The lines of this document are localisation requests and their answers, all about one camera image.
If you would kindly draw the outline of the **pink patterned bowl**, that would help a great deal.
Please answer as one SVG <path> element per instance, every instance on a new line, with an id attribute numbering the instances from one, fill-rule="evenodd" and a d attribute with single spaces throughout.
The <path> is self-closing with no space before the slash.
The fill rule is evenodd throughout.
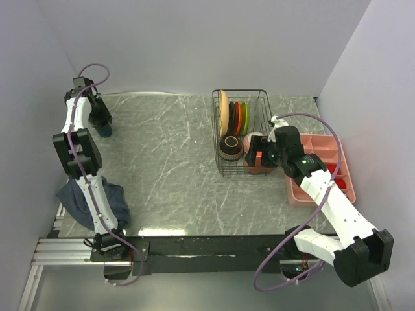
<path id="1" fill-rule="evenodd" d="M 246 154 L 250 150 L 250 144 L 251 144 L 252 137 L 256 137 L 256 136 L 262 137 L 262 136 L 264 136 L 264 134 L 261 133 L 261 132 L 250 132 L 244 137 L 244 139 L 243 139 L 243 150 Z"/>

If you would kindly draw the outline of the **dark brown patterned bowl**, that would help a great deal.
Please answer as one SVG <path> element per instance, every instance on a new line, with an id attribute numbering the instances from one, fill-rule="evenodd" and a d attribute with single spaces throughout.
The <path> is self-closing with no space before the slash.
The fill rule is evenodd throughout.
<path id="1" fill-rule="evenodd" d="M 236 136 L 225 136 L 219 141 L 218 153 L 226 161 L 238 161 L 243 154 L 243 144 Z"/>

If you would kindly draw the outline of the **orange mug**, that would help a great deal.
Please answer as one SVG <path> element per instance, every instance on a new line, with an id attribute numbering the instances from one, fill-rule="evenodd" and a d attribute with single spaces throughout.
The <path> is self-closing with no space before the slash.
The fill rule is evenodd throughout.
<path id="1" fill-rule="evenodd" d="M 257 151 L 255 155 L 254 166 L 249 166 L 248 162 L 244 162 L 245 171 L 249 174 L 269 174 L 273 171 L 273 168 L 264 167 L 261 164 L 263 153 L 262 151 Z"/>

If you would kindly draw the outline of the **dark blue mug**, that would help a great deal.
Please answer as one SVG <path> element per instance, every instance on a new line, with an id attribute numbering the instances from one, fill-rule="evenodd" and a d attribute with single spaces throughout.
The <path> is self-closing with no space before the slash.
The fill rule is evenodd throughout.
<path id="1" fill-rule="evenodd" d="M 108 138 L 112 135 L 112 126 L 108 123 L 104 126 L 97 128 L 96 131 L 100 137 Z"/>

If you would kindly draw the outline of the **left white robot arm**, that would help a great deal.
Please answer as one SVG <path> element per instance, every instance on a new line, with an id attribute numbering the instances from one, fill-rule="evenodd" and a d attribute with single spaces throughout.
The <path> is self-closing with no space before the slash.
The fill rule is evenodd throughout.
<path id="1" fill-rule="evenodd" d="M 101 168 L 102 157 L 88 126 L 101 137 L 112 134 L 112 116 L 93 80 L 79 76 L 73 79 L 74 88 L 65 94 L 67 116 L 61 132 L 52 138 L 62 167 L 80 189 L 86 200 L 95 232 L 93 241 L 85 245 L 95 254 L 113 261 L 129 256 L 130 245 L 119 221 L 111 210 L 104 191 Z"/>

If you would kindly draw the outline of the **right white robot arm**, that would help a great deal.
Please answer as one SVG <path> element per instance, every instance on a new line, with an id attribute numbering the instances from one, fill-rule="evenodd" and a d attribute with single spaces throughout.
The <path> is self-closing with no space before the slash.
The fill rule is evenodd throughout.
<path id="1" fill-rule="evenodd" d="M 335 183 L 337 173 L 330 172 L 318 155 L 305 151 L 296 127 L 277 127 L 269 137 L 253 136 L 245 160 L 254 168 L 281 167 L 313 199 L 316 212 L 325 215 L 337 234 L 331 238 L 304 223 L 291 229 L 268 258 L 283 246 L 292 258 L 308 253 L 332 265 L 349 287 L 389 269 L 393 236 L 386 229 L 378 230 L 356 210 Z"/>

